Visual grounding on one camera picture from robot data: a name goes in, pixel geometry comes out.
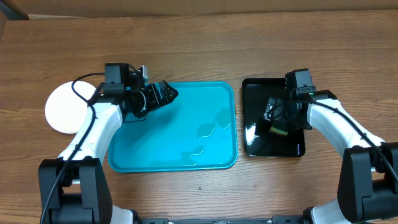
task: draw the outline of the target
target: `round white object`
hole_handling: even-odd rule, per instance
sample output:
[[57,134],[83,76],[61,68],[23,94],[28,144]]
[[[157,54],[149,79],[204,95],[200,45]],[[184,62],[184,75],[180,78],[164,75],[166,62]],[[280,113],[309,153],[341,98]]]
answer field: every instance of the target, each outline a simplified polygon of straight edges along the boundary
[[[77,81],[75,90],[89,100],[95,87],[87,82]],[[77,133],[87,115],[87,103],[72,91],[72,82],[56,88],[45,104],[45,119],[53,129],[65,133]]]

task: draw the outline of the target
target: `blue tray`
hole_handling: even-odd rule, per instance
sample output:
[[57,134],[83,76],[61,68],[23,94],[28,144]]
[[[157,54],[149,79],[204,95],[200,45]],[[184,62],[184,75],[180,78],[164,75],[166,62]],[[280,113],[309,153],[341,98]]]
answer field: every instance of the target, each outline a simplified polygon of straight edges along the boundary
[[235,163],[232,88],[225,82],[170,85],[178,90],[173,103],[116,131],[109,145],[109,164],[116,172],[226,169]]

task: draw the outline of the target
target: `wooden tabletop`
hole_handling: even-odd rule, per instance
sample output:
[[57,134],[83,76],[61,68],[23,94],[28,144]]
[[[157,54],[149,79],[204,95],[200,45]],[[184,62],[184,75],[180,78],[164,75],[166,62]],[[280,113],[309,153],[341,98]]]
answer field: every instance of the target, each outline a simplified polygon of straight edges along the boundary
[[47,124],[46,99],[62,83],[102,72],[106,62],[147,65],[152,82],[228,82],[239,144],[238,160],[226,170],[119,174],[106,158],[115,205],[179,219],[293,215],[324,204],[336,197],[338,153],[312,130],[300,159],[247,157],[241,82],[309,68],[317,89],[331,90],[373,134],[398,141],[397,25],[396,10],[7,22],[0,42],[0,222],[38,223],[37,168],[73,138]]

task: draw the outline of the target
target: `wood grain surface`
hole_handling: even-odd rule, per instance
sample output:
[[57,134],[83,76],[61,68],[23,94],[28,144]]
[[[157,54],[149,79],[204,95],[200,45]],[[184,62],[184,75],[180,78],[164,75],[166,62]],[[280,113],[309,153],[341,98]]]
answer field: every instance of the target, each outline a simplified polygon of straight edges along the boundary
[[312,130],[300,159],[248,158],[241,82],[309,68],[319,90],[331,90],[373,134],[397,141],[397,25],[398,11],[7,22],[0,42],[0,222],[38,223],[37,168],[73,138],[47,124],[46,99],[106,62],[145,64],[152,82],[228,82],[239,141],[239,158],[226,170],[119,174],[106,158],[115,205],[179,219],[292,215],[324,204],[336,197],[338,153]]

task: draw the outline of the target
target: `tray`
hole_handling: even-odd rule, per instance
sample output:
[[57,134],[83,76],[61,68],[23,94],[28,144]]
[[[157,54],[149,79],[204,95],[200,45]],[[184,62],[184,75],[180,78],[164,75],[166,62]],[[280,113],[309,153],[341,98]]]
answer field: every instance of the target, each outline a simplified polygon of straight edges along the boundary
[[[173,103],[123,123],[109,145],[116,172],[226,169],[238,157],[232,88],[225,82],[171,83]],[[128,114],[126,121],[134,119]]]

